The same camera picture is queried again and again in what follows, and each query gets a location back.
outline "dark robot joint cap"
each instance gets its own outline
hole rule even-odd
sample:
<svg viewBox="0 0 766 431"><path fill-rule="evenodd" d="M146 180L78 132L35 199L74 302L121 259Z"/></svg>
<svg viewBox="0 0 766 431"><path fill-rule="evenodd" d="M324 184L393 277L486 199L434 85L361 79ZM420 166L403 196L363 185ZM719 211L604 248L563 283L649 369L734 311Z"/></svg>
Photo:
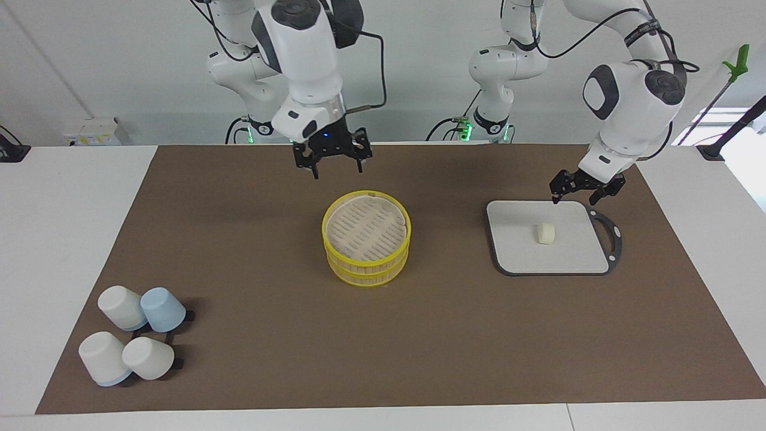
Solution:
<svg viewBox="0 0 766 431"><path fill-rule="evenodd" d="M277 0L271 7L274 21L296 30L306 30L316 24L322 5L318 0Z"/></svg>

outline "electrical outlet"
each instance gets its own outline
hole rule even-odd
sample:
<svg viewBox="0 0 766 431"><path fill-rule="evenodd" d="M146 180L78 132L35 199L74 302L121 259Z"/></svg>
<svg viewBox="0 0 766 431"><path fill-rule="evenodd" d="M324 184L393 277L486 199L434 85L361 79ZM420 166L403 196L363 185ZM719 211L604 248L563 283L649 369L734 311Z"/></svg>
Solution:
<svg viewBox="0 0 766 431"><path fill-rule="evenodd" d="M119 146L128 140L125 130L112 117L95 117L64 128L67 145Z"/></svg>

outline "brown table mat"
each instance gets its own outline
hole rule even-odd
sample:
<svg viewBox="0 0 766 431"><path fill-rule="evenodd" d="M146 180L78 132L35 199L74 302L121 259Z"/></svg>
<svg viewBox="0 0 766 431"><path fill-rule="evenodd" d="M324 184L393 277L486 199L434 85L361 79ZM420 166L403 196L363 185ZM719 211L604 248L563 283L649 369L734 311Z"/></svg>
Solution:
<svg viewBox="0 0 766 431"><path fill-rule="evenodd" d="M288 146L161 147L37 413L765 398L766 390L636 168L598 208L624 236L604 277L510 278L485 204L549 199L584 146L378 146L296 169ZM388 287L330 271L320 225L357 189L414 224ZM576 196L587 199L588 192ZM197 311L185 368L100 388L77 356L114 284L161 285Z"/></svg>

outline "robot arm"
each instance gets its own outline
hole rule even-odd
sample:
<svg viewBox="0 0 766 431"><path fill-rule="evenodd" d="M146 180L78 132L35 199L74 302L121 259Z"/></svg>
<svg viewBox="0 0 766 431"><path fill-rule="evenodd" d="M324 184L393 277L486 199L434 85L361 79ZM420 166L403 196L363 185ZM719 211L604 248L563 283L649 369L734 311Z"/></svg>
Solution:
<svg viewBox="0 0 766 431"><path fill-rule="evenodd" d="M513 102L507 84L538 76L547 68L538 32L547 1L506 2L502 27L510 44L477 51L471 59L471 77L481 86L473 117L493 142L500 140ZM595 204L620 191L621 172L647 151L678 114L686 94L686 70L660 37L659 22L637 0L563 1L570 13L587 21L600 23L617 15L607 26L623 36L633 58L602 64L588 77L583 98L604 125L580 169L562 170L551 182L554 202L571 192L594 189L591 203Z"/></svg>
<svg viewBox="0 0 766 431"><path fill-rule="evenodd" d="M583 98L603 121L598 135L579 163L579 170L562 170L551 181L553 202L581 189L593 189L591 204L615 196L631 167L669 126L686 96L686 69L660 37L659 22L635 0L564 0L574 16L592 22L624 9L607 26L625 40L633 61L602 64L585 83Z"/></svg>
<svg viewBox="0 0 766 431"><path fill-rule="evenodd" d="M539 20L545 2L538 3ZM491 142L499 142L506 130L513 105L508 83L539 76L548 68L548 59L535 49L529 30L531 7L531 0L506 2L501 24L511 43L480 49L471 57L469 72L481 87L473 119Z"/></svg>
<svg viewBox="0 0 766 431"><path fill-rule="evenodd" d="M289 96L270 124L257 123L293 141L296 165L319 177L324 156L372 157L365 129L350 133L345 121L338 50L356 42L364 15L358 0L213 0L235 46L258 47L249 61L212 56L208 70L219 84L242 96L248 110L264 114L273 91L258 80L283 74Z"/></svg>
<svg viewBox="0 0 766 431"><path fill-rule="evenodd" d="M247 60L236 61L224 52L216 51L208 57L208 73L216 84L242 98L250 125L261 136L270 136L274 132L270 105L276 100L277 92L262 80L277 72L264 62L257 49L258 40L250 30L257 11L254 0L217 0L210 6L215 24L226 35L221 38L221 43L232 57Z"/></svg>

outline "white cutting board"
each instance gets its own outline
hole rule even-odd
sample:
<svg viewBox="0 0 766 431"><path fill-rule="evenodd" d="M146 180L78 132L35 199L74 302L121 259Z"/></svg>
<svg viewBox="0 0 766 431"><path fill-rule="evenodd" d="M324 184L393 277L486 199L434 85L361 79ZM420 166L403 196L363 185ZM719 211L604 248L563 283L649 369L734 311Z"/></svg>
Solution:
<svg viewBox="0 0 766 431"><path fill-rule="evenodd" d="M494 201L487 205L486 215L495 262L506 275L605 275L619 261L620 230L579 202ZM594 220L604 222L611 231L613 251L602 247ZM555 226L553 244L538 243L541 223Z"/></svg>

